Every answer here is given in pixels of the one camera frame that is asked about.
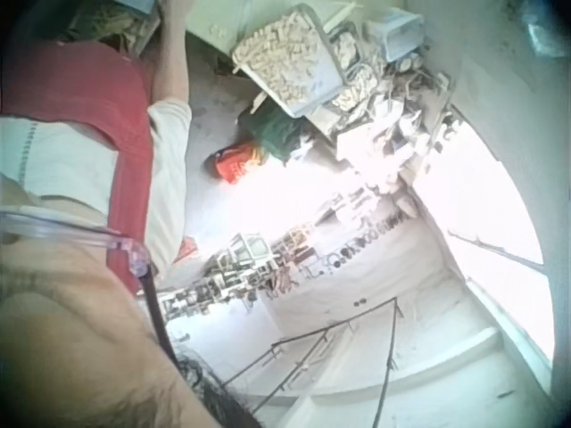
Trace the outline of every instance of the person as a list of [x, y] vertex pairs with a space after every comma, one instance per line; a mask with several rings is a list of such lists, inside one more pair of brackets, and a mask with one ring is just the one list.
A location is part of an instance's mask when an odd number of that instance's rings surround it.
[[97, 42], [3, 62], [2, 426], [260, 426], [205, 362], [161, 348], [122, 252], [144, 243], [163, 275], [182, 242], [190, 7], [163, 2], [150, 105], [136, 63]]

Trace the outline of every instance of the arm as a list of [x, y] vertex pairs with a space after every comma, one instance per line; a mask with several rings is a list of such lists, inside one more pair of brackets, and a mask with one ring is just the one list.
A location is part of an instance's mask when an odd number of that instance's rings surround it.
[[153, 103], [167, 98], [188, 103], [185, 20], [190, 0], [165, 0], [162, 9], [159, 65], [153, 81]]

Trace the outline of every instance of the skin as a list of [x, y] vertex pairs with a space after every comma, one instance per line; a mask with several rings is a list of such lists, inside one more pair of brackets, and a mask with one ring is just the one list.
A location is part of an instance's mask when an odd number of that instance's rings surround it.
[[[162, 6], [154, 101], [188, 101], [184, 18], [190, 7], [186, 0]], [[0, 178], [2, 205], [41, 203]], [[17, 419], [37, 426], [63, 416], [81, 420], [125, 399], [167, 392], [165, 406], [180, 426], [218, 426], [125, 286], [89, 249], [3, 235], [0, 263], [0, 394]]]

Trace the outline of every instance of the white t-shirt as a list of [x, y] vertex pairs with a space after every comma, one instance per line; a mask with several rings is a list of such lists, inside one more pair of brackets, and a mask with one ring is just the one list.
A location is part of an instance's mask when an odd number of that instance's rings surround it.
[[[169, 99], [148, 109], [153, 175], [145, 245], [163, 275], [178, 255], [185, 228], [186, 145], [192, 112]], [[94, 128], [69, 122], [0, 118], [0, 172], [39, 197], [81, 202], [107, 224], [118, 153]]]

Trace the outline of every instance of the white container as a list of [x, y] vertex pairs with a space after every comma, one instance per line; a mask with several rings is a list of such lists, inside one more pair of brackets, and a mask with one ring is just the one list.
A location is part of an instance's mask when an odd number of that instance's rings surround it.
[[418, 48], [425, 39], [425, 20], [398, 8], [390, 8], [365, 22], [368, 40], [381, 46], [387, 62], [393, 62]]

